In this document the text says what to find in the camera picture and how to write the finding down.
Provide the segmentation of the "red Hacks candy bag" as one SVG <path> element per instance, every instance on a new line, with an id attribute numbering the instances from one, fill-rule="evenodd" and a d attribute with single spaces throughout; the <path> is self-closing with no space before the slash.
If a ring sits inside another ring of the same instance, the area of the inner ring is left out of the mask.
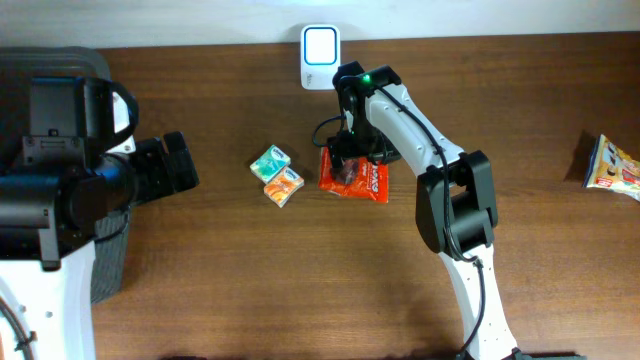
<path id="1" fill-rule="evenodd" d="M 387 165 L 375 165 L 365 158 L 357 161 L 357 172 L 350 184 L 344 184 L 331 176 L 329 151 L 321 150 L 318 188 L 341 197 L 367 198 L 387 203 L 389 198 L 389 169 Z"/>

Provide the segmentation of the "orange tissue pack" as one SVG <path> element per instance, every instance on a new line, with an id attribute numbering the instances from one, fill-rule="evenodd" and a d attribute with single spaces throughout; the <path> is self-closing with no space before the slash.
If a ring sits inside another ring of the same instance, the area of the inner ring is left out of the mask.
<path id="1" fill-rule="evenodd" d="M 264 187 L 264 194 L 278 207 L 282 208 L 290 197 L 304 186 L 304 179 L 290 167 L 284 167 Z"/>

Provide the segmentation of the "teal tissue pack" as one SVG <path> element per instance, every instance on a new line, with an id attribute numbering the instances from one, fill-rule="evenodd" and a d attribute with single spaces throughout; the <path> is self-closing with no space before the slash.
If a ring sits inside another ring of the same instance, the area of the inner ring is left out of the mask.
<path id="1" fill-rule="evenodd" d="M 250 165 L 250 171 L 263 183 L 269 183 L 291 163 L 291 158 L 276 145 L 271 145 Z"/>

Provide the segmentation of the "yellow snack bag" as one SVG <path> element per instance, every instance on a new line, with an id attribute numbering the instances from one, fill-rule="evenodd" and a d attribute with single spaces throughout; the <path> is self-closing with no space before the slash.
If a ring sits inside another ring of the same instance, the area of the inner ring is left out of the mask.
<path id="1" fill-rule="evenodd" d="M 638 201 L 639 162 L 601 134 L 590 154 L 582 187 L 605 189 Z"/>

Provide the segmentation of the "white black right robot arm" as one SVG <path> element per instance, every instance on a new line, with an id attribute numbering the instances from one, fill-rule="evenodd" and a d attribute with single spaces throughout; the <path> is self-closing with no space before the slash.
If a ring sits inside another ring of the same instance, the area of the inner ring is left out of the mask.
<path id="1" fill-rule="evenodd" d="M 464 327 L 460 359 L 514 359 L 518 345 L 504 314 L 494 268 L 498 223 L 491 164 L 481 151 L 448 140 L 418 109 L 389 67 L 338 67 L 341 127 L 326 146 L 333 179 L 355 179 L 355 163 L 404 160 L 416 181 L 415 221 L 426 246 L 442 260 Z"/>

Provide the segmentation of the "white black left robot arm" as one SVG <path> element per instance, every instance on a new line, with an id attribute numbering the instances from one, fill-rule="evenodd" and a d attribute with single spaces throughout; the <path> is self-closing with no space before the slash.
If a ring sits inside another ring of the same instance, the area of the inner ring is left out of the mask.
<path id="1" fill-rule="evenodd" d="M 136 99 L 95 77 L 36 77 L 21 162 L 1 172 L 1 355 L 92 359 L 98 231 L 112 215 L 195 188 L 184 135 L 135 141 Z"/>

